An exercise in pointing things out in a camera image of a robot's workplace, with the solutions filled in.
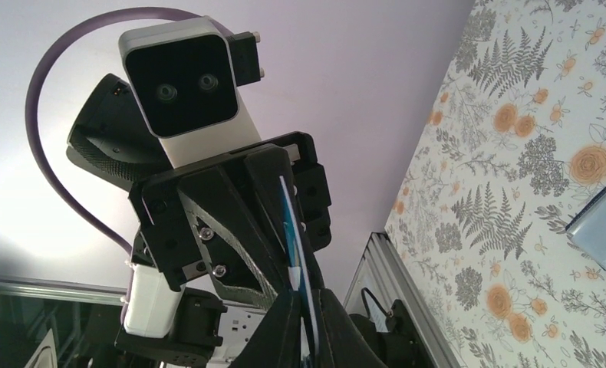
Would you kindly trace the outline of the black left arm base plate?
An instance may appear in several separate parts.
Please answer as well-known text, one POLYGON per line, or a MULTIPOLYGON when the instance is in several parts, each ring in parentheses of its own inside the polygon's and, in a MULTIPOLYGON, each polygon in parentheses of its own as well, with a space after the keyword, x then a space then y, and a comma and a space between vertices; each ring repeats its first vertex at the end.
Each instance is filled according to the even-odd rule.
POLYGON ((380 361, 388 367, 435 366, 402 300, 394 300, 386 309, 366 287, 361 288, 360 298, 364 313, 350 318, 380 361))

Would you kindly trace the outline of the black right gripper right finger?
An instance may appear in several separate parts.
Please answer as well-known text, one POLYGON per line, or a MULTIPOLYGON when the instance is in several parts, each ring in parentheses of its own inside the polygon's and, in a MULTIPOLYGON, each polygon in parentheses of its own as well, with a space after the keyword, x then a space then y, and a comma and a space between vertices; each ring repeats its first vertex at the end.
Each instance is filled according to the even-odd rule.
POLYGON ((317 367, 386 367, 327 288, 317 289, 317 327, 317 367))

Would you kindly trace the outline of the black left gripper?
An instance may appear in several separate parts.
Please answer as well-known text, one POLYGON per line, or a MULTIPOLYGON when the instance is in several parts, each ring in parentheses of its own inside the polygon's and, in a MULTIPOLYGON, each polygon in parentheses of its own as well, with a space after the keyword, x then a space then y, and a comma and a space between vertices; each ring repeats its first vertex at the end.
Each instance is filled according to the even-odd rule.
POLYGON ((281 186, 290 192, 312 289, 331 242, 331 198, 312 137, 294 132, 137 182, 129 199, 153 265, 176 289, 209 274, 220 298, 268 310, 288 286, 281 186))

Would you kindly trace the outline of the blue logo card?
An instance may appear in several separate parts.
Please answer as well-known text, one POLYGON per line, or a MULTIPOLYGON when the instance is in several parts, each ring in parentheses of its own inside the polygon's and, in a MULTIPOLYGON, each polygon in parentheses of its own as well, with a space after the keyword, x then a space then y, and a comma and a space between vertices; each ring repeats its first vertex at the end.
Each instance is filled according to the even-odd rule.
POLYGON ((311 283, 305 260, 299 225, 295 209, 284 176, 278 177, 281 186, 283 228, 287 246, 288 272, 292 288, 301 295, 303 322, 307 338, 308 354, 301 358, 303 367, 319 367, 319 332, 317 314, 312 300, 311 283))

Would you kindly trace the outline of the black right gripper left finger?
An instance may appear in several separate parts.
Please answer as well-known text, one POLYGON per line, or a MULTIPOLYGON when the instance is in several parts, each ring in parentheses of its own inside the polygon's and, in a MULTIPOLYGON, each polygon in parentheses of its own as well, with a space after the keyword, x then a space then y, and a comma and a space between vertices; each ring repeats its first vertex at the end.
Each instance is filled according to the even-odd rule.
POLYGON ((284 291, 275 299, 230 368, 295 368, 301 365, 301 297, 284 291))

